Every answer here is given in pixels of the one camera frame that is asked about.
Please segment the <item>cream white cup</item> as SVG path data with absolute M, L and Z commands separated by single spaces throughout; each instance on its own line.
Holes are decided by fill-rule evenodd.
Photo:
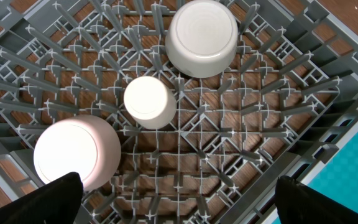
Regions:
M 124 92 L 128 113 L 146 129 L 160 129 L 170 123 L 177 102 L 172 91 L 158 78 L 143 76 L 133 79 Z

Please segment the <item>grey white small bowl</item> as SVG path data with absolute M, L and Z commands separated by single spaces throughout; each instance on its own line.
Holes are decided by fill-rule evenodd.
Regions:
M 232 12 L 211 0 L 190 1 L 175 13 L 165 37 L 169 61 L 180 72 L 208 78 L 236 55 L 238 26 Z

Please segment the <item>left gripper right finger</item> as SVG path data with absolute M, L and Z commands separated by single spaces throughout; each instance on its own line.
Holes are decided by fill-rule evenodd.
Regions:
M 283 175 L 275 186 L 275 206 L 282 224 L 353 224 L 358 213 Z

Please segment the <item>pink shallow bowl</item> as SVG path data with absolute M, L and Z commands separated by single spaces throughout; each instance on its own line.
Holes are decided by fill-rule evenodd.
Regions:
M 85 191 L 109 181 L 120 160 L 121 143 L 116 131 L 93 115 L 79 115 L 49 126 L 34 149 L 35 170 L 43 183 L 76 172 Z

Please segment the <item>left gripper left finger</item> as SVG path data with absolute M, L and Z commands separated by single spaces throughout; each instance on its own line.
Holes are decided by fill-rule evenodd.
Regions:
M 73 223 L 83 196 L 77 172 L 53 182 L 0 208 L 0 224 Z

